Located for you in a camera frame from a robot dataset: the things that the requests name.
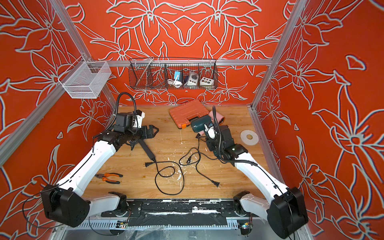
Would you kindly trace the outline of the dark green hair dryer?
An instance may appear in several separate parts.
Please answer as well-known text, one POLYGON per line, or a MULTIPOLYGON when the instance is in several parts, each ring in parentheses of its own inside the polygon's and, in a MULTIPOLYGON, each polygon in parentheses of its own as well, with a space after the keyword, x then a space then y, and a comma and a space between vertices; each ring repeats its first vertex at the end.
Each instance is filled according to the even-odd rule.
POLYGON ((191 127, 194 133, 200 133, 201 131, 207 132, 212 126, 212 118, 209 115, 191 121, 191 127))

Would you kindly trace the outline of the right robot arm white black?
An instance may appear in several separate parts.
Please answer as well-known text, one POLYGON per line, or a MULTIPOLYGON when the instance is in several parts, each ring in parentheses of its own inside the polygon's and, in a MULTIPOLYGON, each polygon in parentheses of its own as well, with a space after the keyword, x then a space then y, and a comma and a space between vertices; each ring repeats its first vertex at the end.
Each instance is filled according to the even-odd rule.
POLYGON ((245 174, 265 197, 260 199, 244 193, 239 199, 241 209, 266 219, 280 238, 295 236, 295 232, 309 221, 302 192, 277 180, 257 163, 244 146, 235 144, 229 128, 219 125, 216 108, 213 108, 210 120, 209 124, 204 124, 204 132, 211 151, 220 161, 233 165, 245 174))

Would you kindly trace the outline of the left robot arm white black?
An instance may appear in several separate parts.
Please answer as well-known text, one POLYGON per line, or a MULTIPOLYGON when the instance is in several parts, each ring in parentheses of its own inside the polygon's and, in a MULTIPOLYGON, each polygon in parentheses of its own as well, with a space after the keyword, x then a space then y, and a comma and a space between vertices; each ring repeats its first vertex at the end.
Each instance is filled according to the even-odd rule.
POLYGON ((41 191, 47 219, 77 227, 85 219, 104 212, 124 216, 129 211, 126 195, 118 192, 109 192, 105 197, 92 200, 82 196, 104 163, 123 145, 134 148, 140 144, 150 159, 155 160, 145 140, 153 139, 159 129, 153 125, 144 126, 144 118, 145 113, 136 106, 130 113, 114 113, 112 122, 96 136, 89 153, 55 185, 47 185, 41 191))

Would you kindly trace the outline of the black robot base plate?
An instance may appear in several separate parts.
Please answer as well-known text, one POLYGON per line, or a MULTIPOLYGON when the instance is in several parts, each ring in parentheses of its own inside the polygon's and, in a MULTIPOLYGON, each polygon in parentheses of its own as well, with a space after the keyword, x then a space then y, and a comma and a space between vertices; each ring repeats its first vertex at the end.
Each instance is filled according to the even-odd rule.
POLYGON ((118 216, 104 212, 102 218, 127 221, 129 227, 229 228, 249 222, 232 199, 129 199, 128 210, 118 216))

